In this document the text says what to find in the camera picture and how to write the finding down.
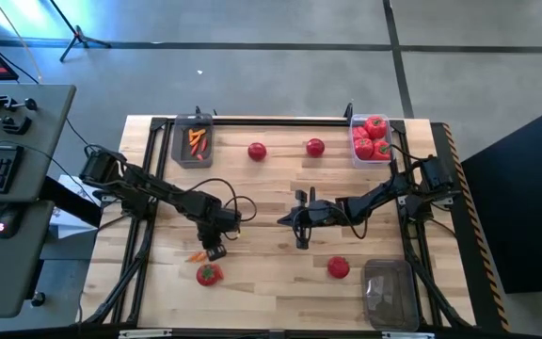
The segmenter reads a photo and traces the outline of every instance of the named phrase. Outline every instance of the red tomato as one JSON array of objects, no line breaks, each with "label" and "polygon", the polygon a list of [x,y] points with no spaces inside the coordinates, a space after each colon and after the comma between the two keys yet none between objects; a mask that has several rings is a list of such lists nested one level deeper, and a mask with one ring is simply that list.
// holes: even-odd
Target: red tomato
[{"label": "red tomato", "polygon": [[327,261],[327,272],[334,278],[342,279],[350,272],[350,265],[342,257],[333,257]]},{"label": "red tomato", "polygon": [[307,153],[312,157],[321,156],[326,149],[326,145],[318,138],[312,138],[307,143]]},{"label": "red tomato", "polygon": [[202,286],[214,285],[222,277],[222,273],[219,275],[219,271],[220,267],[218,265],[202,265],[198,268],[198,272],[196,272],[196,280]]},{"label": "red tomato", "polygon": [[374,154],[374,143],[367,138],[355,142],[355,154],[360,160],[369,160]]},{"label": "red tomato", "polygon": [[267,156],[267,149],[262,143],[254,142],[248,146],[248,155],[254,161],[261,161]]},{"label": "red tomato", "polygon": [[362,138],[369,138],[369,133],[365,127],[355,127],[353,128],[353,140],[357,141]]},{"label": "red tomato", "polygon": [[391,145],[384,140],[377,141],[374,144],[372,160],[391,160]]},{"label": "red tomato", "polygon": [[383,138],[386,135],[386,122],[380,117],[369,117],[365,122],[365,129],[370,139]]}]

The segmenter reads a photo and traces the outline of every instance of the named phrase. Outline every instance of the clear plastic container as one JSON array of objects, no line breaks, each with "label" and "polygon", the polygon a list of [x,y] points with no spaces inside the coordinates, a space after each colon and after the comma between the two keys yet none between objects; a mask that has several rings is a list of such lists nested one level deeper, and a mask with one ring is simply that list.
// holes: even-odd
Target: clear plastic container
[{"label": "clear plastic container", "polygon": [[[197,131],[205,128],[206,133],[201,137],[198,151],[192,155],[189,145],[189,130]],[[206,138],[206,149],[201,151],[201,144]],[[175,118],[173,124],[173,143],[170,157],[184,169],[204,169],[213,165],[213,116],[206,113],[182,114]]]},{"label": "clear plastic container", "polygon": [[405,260],[369,260],[361,270],[365,317],[379,331],[420,326],[411,266]]},{"label": "clear plastic container", "polygon": [[[353,128],[363,127],[367,119],[370,117],[379,117],[379,118],[382,118],[382,120],[386,122],[386,135],[383,138],[373,140],[373,142],[376,142],[377,140],[384,140],[388,142],[389,144],[392,144],[391,124],[387,116],[382,115],[382,114],[355,114],[353,115],[353,117],[350,120],[350,127],[348,128],[348,136],[350,137],[350,149],[353,153],[353,165],[357,169],[368,169],[376,165],[387,165],[391,162],[390,160],[361,160],[355,154],[355,140],[353,140]],[[393,159],[394,152],[392,151],[392,148],[390,148],[390,153],[391,153],[391,159]]]}]

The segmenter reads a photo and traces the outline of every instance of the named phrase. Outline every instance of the wooden tabletop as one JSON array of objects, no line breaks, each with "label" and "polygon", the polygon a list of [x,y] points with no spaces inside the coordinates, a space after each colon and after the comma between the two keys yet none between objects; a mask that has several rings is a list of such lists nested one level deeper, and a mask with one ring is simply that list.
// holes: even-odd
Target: wooden tabletop
[{"label": "wooden tabletop", "polygon": [[[120,151],[131,163],[142,163],[150,121],[151,116],[127,118]],[[436,154],[428,120],[406,120],[406,134],[413,155]],[[305,154],[305,144],[312,137],[326,144],[321,158]],[[354,169],[347,140],[345,127],[218,125],[214,164],[209,169],[183,169],[169,156],[165,180],[188,188],[204,179],[221,177],[238,195],[249,196],[257,203],[258,215],[242,224],[238,240],[224,239],[228,255],[217,263],[225,280],[202,287],[195,279],[199,264],[185,262],[190,254],[202,250],[196,225],[172,206],[161,203],[139,327],[371,330],[363,316],[360,268],[369,259],[404,259],[395,203],[386,203],[373,212],[364,240],[356,239],[347,227],[316,228],[308,250],[298,250],[292,229],[277,224],[278,218],[295,206],[297,189],[308,191],[315,186],[317,199],[333,201],[361,195],[390,179],[388,167]],[[261,163],[247,157],[247,146],[256,141],[267,147],[268,155]],[[154,152],[153,169],[157,155]],[[200,189],[223,202],[231,196],[221,183]],[[115,218],[119,208],[108,207],[103,222]],[[244,218],[253,211],[244,201],[238,208]],[[434,213],[436,220],[453,227],[449,213],[437,209]],[[119,277],[128,229],[127,220],[98,235],[82,297],[86,316],[96,310]],[[474,323],[456,240],[431,223],[426,229],[438,287],[459,314]],[[351,264],[351,272],[343,280],[327,275],[327,260],[334,255],[345,257]],[[421,282],[419,285],[423,313],[431,322],[427,293]],[[133,289],[130,285],[125,313]]]}]

